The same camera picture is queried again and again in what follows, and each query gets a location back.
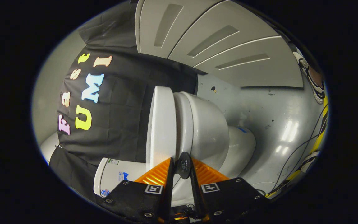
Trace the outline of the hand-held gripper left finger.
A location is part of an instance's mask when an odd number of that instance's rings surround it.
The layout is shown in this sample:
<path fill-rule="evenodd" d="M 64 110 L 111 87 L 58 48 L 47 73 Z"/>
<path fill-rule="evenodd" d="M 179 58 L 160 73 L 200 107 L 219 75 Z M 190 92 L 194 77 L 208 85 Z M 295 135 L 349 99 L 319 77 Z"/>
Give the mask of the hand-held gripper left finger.
<path fill-rule="evenodd" d="M 174 167 L 170 157 L 134 181 L 121 181 L 104 198 L 103 209 L 125 224 L 169 224 Z"/>

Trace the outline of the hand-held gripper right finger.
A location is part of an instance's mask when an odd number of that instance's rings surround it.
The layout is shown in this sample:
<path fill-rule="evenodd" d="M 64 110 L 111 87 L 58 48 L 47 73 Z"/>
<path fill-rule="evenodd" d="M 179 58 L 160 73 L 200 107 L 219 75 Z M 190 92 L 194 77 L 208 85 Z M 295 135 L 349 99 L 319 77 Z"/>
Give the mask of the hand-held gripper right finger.
<path fill-rule="evenodd" d="M 203 222 L 240 222 L 270 204 L 243 178 L 228 178 L 194 158 L 191 162 L 194 205 Z"/>

